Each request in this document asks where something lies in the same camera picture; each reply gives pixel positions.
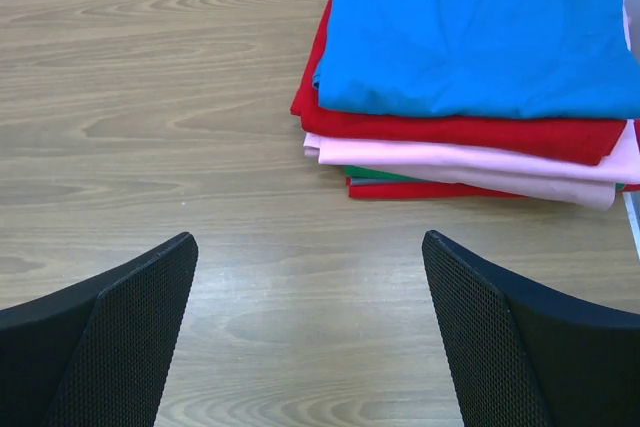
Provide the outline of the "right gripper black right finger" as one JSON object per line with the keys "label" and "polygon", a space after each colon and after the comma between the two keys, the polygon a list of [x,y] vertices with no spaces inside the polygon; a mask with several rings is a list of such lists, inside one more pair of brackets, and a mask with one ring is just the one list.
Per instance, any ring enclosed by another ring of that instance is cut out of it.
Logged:
{"label": "right gripper black right finger", "polygon": [[549,288],[435,230],[422,255],[464,425],[638,425],[637,314]]}

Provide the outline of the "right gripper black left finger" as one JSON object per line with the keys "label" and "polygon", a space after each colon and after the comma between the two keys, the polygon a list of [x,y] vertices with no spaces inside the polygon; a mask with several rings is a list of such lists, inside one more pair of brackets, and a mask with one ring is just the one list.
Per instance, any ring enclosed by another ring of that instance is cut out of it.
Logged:
{"label": "right gripper black left finger", "polygon": [[2,310],[2,425],[154,425],[197,260],[181,233]]}

